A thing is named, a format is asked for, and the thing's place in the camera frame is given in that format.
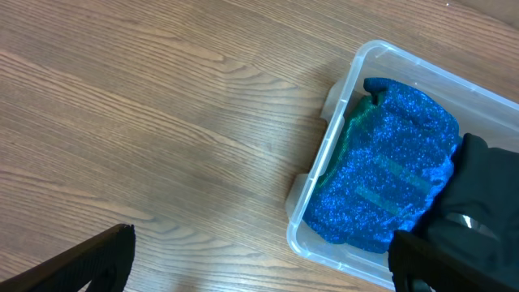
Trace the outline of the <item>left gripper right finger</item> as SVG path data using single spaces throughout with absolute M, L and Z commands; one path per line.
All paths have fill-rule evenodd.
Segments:
M 428 242 L 398 230 L 388 249 L 388 267 L 396 292 L 412 292 L 413 280 L 433 290 L 515 292 L 507 286 L 433 247 Z

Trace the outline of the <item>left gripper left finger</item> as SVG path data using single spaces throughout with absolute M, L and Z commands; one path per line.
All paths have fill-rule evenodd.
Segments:
M 1 282 L 1 292 L 123 292 L 135 258 L 135 227 L 117 224 Z

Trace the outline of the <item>black garment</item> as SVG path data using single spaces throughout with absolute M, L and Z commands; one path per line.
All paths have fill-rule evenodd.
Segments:
M 414 233 L 433 247 L 518 287 L 518 154 L 470 133 L 454 172 Z

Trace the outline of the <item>blue sequin glitter cloth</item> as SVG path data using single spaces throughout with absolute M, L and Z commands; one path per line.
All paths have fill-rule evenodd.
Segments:
M 366 78 L 302 217 L 331 244 L 382 254 L 410 231 L 453 175 L 457 120 L 426 93 Z

